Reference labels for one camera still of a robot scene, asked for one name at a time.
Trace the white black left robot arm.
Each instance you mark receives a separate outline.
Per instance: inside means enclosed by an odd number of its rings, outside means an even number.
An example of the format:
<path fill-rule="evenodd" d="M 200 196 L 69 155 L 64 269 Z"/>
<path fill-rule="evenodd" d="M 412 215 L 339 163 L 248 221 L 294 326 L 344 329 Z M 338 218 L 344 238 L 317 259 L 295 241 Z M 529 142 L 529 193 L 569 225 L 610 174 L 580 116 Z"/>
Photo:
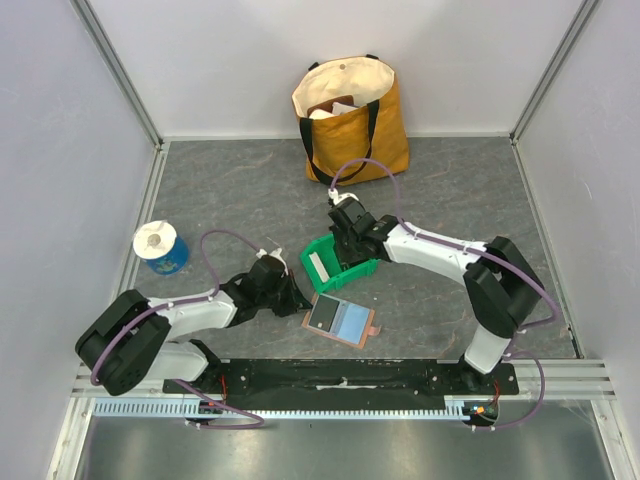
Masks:
<path fill-rule="evenodd" d="M 311 308 L 280 252 L 261 252 L 249 271 L 201 294 L 161 299 L 136 289 L 121 293 L 80 336 L 75 352 L 91 370 L 91 382 L 112 396 L 147 378 L 186 380 L 206 393 L 219 384 L 219 367 L 204 348 L 177 338 L 235 327 L 261 310 L 283 318 Z"/>

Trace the black VIP credit card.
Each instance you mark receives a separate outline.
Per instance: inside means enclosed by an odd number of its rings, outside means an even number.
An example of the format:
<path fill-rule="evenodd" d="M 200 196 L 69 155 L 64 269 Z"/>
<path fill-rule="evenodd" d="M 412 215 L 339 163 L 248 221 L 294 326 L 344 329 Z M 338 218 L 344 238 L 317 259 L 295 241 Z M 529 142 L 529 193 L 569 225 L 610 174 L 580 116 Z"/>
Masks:
<path fill-rule="evenodd" d="M 334 323 L 340 301 L 326 295 L 320 295 L 311 311 L 308 326 L 329 333 Z"/>

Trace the green plastic bin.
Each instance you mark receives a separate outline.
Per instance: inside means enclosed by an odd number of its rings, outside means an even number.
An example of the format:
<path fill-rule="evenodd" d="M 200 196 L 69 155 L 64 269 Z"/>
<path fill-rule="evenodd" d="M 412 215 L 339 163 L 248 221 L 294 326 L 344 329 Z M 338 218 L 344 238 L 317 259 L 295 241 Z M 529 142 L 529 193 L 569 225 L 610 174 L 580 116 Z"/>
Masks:
<path fill-rule="evenodd" d="M 338 263 L 333 247 L 333 235 L 327 234 L 311 241 L 299 256 L 301 263 L 317 293 L 339 290 L 345 285 L 360 278 L 371 276 L 377 270 L 379 263 L 378 260 L 368 260 L 352 268 L 342 268 Z M 312 252 L 318 253 L 330 275 L 330 279 L 326 283 L 321 282 L 309 259 L 309 255 Z"/>

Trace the pink leather card holder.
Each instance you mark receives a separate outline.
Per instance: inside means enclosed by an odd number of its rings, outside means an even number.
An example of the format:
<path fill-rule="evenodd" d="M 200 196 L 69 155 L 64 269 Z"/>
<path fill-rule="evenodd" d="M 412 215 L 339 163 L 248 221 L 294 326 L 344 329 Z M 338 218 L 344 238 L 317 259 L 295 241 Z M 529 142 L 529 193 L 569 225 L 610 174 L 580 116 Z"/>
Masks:
<path fill-rule="evenodd" d="M 374 325 L 375 311 L 373 309 L 342 300 L 331 295 L 320 295 L 333 297 L 340 301 L 340 306 L 331 331 L 326 333 L 308 326 L 308 320 L 313 308 L 304 316 L 302 322 L 303 328 L 324 338 L 328 338 L 357 349 L 363 349 L 370 337 L 379 335 L 381 327 Z M 313 297 L 313 307 L 320 295 L 315 295 Z"/>

